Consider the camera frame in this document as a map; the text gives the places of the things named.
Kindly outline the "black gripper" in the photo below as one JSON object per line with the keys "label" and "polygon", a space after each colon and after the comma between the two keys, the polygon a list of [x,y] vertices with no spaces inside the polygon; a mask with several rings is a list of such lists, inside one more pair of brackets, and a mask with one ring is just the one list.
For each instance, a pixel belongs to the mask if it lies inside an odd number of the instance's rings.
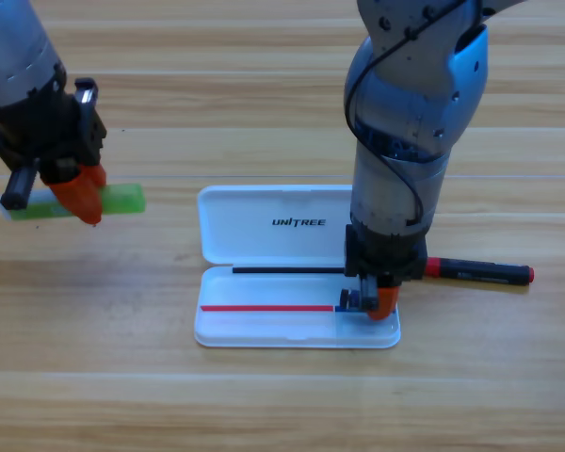
{"label": "black gripper", "polygon": [[55,77],[21,101],[0,105],[0,158],[10,170],[0,198],[5,209],[27,207],[39,174],[58,182],[47,186],[75,217],[89,225],[101,221],[106,129],[96,111],[98,86],[92,78],[74,84],[75,93],[69,94]]}
{"label": "black gripper", "polygon": [[344,275],[359,279],[356,289],[343,291],[343,309],[368,311],[382,321],[395,310],[402,283],[420,280],[428,259],[426,235],[374,233],[363,226],[346,226]]}

